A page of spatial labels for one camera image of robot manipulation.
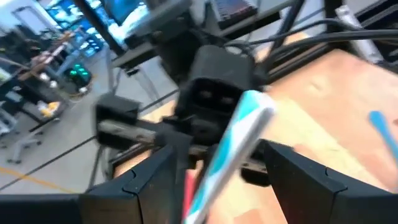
computer monitor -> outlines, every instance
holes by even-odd
[[[133,24],[149,13],[144,0],[101,0],[101,2],[108,16],[119,26],[122,26],[127,18],[129,24]]]

black cable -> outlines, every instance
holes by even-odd
[[[257,5],[260,7],[260,6],[261,6],[261,1],[260,1],[260,0],[258,0],[258,1],[259,1],[259,2],[257,2]],[[310,17],[314,16],[315,14],[318,14],[319,12],[322,12],[322,10],[323,10],[323,9],[319,9],[319,10],[315,11],[315,12],[314,12],[313,14],[311,14],[309,17],[303,18],[302,20],[296,22],[295,25],[297,25],[297,24],[299,24],[299,23],[301,23],[301,22],[303,22],[303,21],[306,21],[307,19],[309,19]],[[337,24],[337,23],[338,23],[338,21],[337,21],[336,19],[324,19],[324,20],[316,21],[316,22],[314,22],[314,23],[312,23],[312,24],[303,26],[303,27],[301,27],[301,28],[299,28],[299,29],[292,30],[292,31],[290,31],[290,32],[286,32],[286,33],[281,34],[281,35],[271,36],[271,37],[269,37],[268,39],[264,39],[264,40],[262,40],[262,41],[264,41],[264,42],[265,42],[265,41],[267,41],[267,42],[272,42],[272,41],[275,41],[275,40],[283,39],[283,38],[285,38],[285,37],[287,37],[287,36],[289,36],[289,35],[296,34],[296,33],[301,32],[301,31],[303,31],[303,30],[309,29],[309,28],[311,28],[311,27],[313,27],[313,26],[317,26],[317,25],[320,25],[320,24],[336,24],[336,26],[338,26],[339,24]],[[205,31],[205,30],[203,30],[203,29],[200,30],[200,31],[201,31],[202,33],[206,34],[206,35],[211,35],[211,36],[213,36],[212,34],[209,34],[207,31]],[[243,41],[243,40],[233,40],[233,41],[230,41],[229,39],[227,39],[227,38],[225,38],[225,37],[216,37],[216,38],[220,39],[220,41],[224,43],[224,47],[236,47],[236,48],[238,48],[239,50],[241,50],[241,52],[242,52],[243,54],[247,55],[247,56],[251,59],[251,62],[252,62],[252,70],[254,71],[254,69],[256,68],[256,50],[255,50],[254,47],[251,46],[251,45],[255,45],[255,44],[253,44],[253,42],[248,42],[248,41]]]
[[[279,55],[284,54],[290,50],[296,48],[305,47],[309,45],[317,45],[325,42],[343,42],[349,40],[394,40],[398,39],[398,30],[358,30],[358,31],[346,31],[337,32],[331,34],[320,34],[315,37],[309,37],[303,40],[298,40],[289,45],[281,46],[275,51],[271,52],[268,57],[263,61],[263,67],[268,74],[271,64],[275,58]]]
[[[336,19],[322,19],[322,20],[319,20],[319,21],[310,23],[310,24],[308,24],[308,25],[305,25],[305,26],[303,26],[303,27],[300,27],[300,28],[298,28],[298,29],[291,30],[291,31],[286,32],[286,33],[284,33],[284,34],[272,35],[272,36],[270,36],[270,37],[268,37],[268,38],[266,38],[266,39],[252,41],[252,42],[249,42],[249,43],[247,43],[247,44],[248,44],[248,45],[260,45],[260,44],[265,44],[265,43],[268,43],[268,42],[272,42],[272,41],[275,41],[275,40],[279,40],[279,39],[288,37],[288,36],[290,36],[290,35],[299,33],[299,32],[301,32],[301,31],[304,31],[304,30],[307,30],[307,29],[312,28],[312,27],[314,27],[314,26],[318,26],[318,25],[322,25],[322,24],[330,24],[330,25],[336,25],[336,26],[344,26],[345,28],[349,28],[350,30],[352,30],[352,27],[351,27],[351,26],[349,26],[349,25],[347,25],[347,24],[345,24],[345,23],[343,23],[343,22],[340,22],[340,21],[338,21],[338,20],[336,20]],[[228,43],[225,44],[224,46],[225,46],[225,47],[229,47],[229,46],[234,46],[235,44],[242,44],[242,43],[241,43],[241,42],[238,42],[238,40],[234,40],[234,41],[228,42]]]
[[[398,24],[397,23],[393,23],[390,26],[387,26],[387,29],[398,29]],[[382,42],[383,44],[389,44],[389,45],[393,45],[393,46],[398,46],[398,40],[381,40],[380,42]]]
[[[311,12],[310,14],[304,16],[303,18],[295,21],[294,24],[293,24],[293,27],[295,27],[295,26],[297,26],[297,25],[299,25],[299,24],[311,19],[312,17],[318,15],[319,13],[323,12],[324,10],[325,10],[325,8],[322,7],[320,9],[318,9],[318,10],[315,10],[315,11]]]

blue toothbrush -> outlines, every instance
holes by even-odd
[[[384,142],[390,148],[390,151],[392,152],[392,155],[394,156],[398,166],[398,144],[390,133],[386,117],[380,111],[371,111],[369,113],[369,120],[376,130],[381,134]]]

desk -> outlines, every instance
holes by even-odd
[[[67,48],[67,44],[71,41],[72,38],[76,35],[77,32],[81,32],[80,28],[77,28],[74,31],[66,31],[63,35],[61,35],[57,40],[55,40],[51,46],[51,50],[46,50],[41,52],[40,55],[34,57],[31,60],[32,68],[28,72],[25,72],[19,75],[19,80],[26,80],[30,76],[38,77],[38,73],[40,73],[43,69],[49,73],[52,78],[55,78],[59,83],[64,84],[61,78],[58,78],[57,73],[49,67],[49,64],[53,61],[53,59],[58,56],[63,50]]]
[[[205,29],[216,36],[234,40],[252,31],[254,19],[256,19],[257,29],[279,20],[280,18],[278,13],[284,8],[290,6],[292,2],[292,0],[272,0],[263,2],[260,5],[258,16],[248,17],[224,30],[221,30],[218,27],[215,14],[211,6],[208,4],[206,6],[206,15],[208,16],[205,18]],[[153,46],[151,46],[150,43],[145,42],[134,49],[128,50],[125,54],[113,60],[112,66],[128,66],[133,68],[155,56],[156,53],[154,52]]]
[[[295,35],[290,41],[304,38]],[[264,57],[267,50],[259,52]],[[290,145],[298,153],[346,175],[393,192],[398,170],[368,113],[380,110],[393,135],[398,111],[398,78],[341,50],[334,50],[275,82],[269,92],[277,114],[263,138]],[[144,116],[158,121],[174,103]],[[145,158],[116,169],[115,175]],[[215,202],[209,223],[286,223],[271,187],[246,184],[238,174]]]

metal rod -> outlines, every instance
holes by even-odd
[[[118,56],[124,53],[123,48],[109,33],[108,27],[104,24],[101,18],[95,13],[94,9],[85,0],[73,0],[75,5],[84,14],[85,18],[93,25],[93,27],[101,34],[102,38],[108,43],[109,47]]]
[[[347,24],[351,24],[360,29],[363,28],[347,5],[336,9],[336,15],[341,21]],[[368,62],[377,64],[384,61],[383,56],[372,40],[351,40],[350,44],[353,46],[357,54]]]

